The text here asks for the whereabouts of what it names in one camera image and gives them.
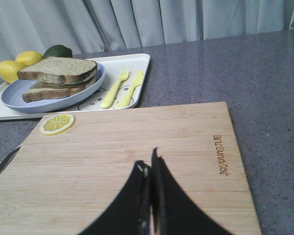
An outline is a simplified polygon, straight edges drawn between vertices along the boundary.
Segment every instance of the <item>gray curtain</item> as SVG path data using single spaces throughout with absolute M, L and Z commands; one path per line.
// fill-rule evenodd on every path
M 294 0 L 0 0 L 0 61 L 294 29 Z

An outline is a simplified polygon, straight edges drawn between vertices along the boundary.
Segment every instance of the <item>bread slice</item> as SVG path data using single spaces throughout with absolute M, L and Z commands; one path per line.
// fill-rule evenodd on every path
M 64 85 L 85 82 L 96 72 L 95 61 L 50 56 L 18 71 L 17 75 L 19 79 Z
M 42 99 L 66 98 L 85 90 L 86 88 L 93 85 L 96 81 L 96 75 L 86 82 L 71 85 L 61 85 L 57 87 L 55 87 L 54 84 L 37 81 L 22 95 L 22 98 L 27 103 Z

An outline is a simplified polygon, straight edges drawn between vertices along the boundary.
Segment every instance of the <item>lime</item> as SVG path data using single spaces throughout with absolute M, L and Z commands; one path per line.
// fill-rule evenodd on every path
M 40 126 L 40 132 L 44 135 L 56 135 L 74 124 L 74 116 L 72 114 L 58 114 L 47 118 Z
M 18 79 L 17 72 L 24 69 L 25 64 L 14 61 L 4 60 L 0 62 L 0 77 L 7 83 L 12 83 Z
M 72 50 L 64 45 L 54 45 L 49 47 L 43 55 L 43 58 L 46 59 L 49 56 L 55 57 L 73 57 Z
M 25 51 L 20 53 L 15 61 L 25 64 L 26 66 L 30 66 L 36 64 L 37 62 L 43 59 L 43 55 L 36 51 Z

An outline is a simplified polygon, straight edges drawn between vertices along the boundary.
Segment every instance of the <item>gray countertop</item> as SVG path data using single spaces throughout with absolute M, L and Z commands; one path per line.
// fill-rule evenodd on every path
M 76 57 L 134 53 L 151 55 L 137 107 L 226 101 L 263 235 L 294 235 L 294 31 Z M 0 121 L 0 160 L 38 121 Z

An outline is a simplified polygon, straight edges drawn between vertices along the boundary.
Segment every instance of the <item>wooden cutting board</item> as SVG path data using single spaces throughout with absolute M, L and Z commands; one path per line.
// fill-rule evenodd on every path
M 260 235 L 226 103 L 74 113 L 67 131 L 40 123 L 0 175 L 0 235 L 74 235 L 158 147 L 172 175 L 209 216 L 236 235 Z

